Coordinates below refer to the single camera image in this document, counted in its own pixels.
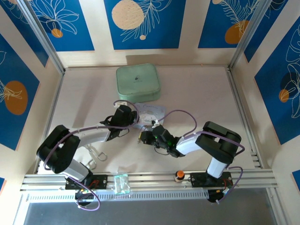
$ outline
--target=table surface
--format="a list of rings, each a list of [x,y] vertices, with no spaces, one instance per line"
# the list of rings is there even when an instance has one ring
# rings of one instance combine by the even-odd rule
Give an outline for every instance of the table surface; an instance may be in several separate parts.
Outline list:
[[[50,132],[60,124],[67,128],[93,126],[113,115],[113,102],[119,99],[116,85],[117,67],[81,68],[66,71],[55,108]],[[238,155],[232,165],[254,169],[251,148],[235,104],[224,67],[157,66],[161,80],[161,98],[147,104],[161,105],[169,112],[183,109],[197,120],[200,131],[207,121],[213,121],[235,131],[242,137],[246,151]],[[164,127],[174,136],[181,136],[194,127],[192,119],[174,112],[164,121]],[[174,158],[157,154],[154,148],[138,144],[139,130],[130,129],[124,137],[108,142],[93,143],[98,153],[108,159],[97,161],[93,172],[172,172],[177,170],[206,170],[211,156],[195,151],[185,157]],[[91,160],[86,148],[79,148],[74,156],[86,164]],[[40,166],[39,174],[49,173]]]

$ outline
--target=gray floor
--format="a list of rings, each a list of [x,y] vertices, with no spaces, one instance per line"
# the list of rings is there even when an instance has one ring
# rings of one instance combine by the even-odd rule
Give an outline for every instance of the gray floor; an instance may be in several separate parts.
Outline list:
[[[102,202],[95,212],[70,203],[32,203],[25,225],[271,225],[265,189],[237,189],[220,205],[207,200]]]

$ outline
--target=small bottle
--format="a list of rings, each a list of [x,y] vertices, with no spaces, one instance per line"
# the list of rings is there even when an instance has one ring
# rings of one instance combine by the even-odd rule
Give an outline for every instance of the small bottle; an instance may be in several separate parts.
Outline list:
[[[182,182],[184,179],[184,172],[182,170],[178,170],[176,173],[175,173],[175,176],[174,176],[174,180],[176,182]]]

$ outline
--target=beige circle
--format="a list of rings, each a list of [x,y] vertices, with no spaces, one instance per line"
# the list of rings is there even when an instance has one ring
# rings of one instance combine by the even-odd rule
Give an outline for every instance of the beige circle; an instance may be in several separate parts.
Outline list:
[[[120,29],[131,30],[142,24],[144,13],[136,2],[122,0],[112,9],[112,19]]]
[[[10,3],[13,3],[13,4],[17,4],[17,0],[8,0]]]
[[[220,4],[223,0],[212,0],[212,3],[216,4]]]
[[[146,39],[146,36],[145,36],[145,35],[141,35],[141,36],[140,36],[140,39],[143,41],[143,40]]]

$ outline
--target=orange bottle cap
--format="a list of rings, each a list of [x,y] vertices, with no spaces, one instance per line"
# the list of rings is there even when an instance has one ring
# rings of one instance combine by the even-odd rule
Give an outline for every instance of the orange bottle cap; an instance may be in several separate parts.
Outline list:
[[[184,172],[182,170],[177,171],[177,176],[182,178],[184,176]]]

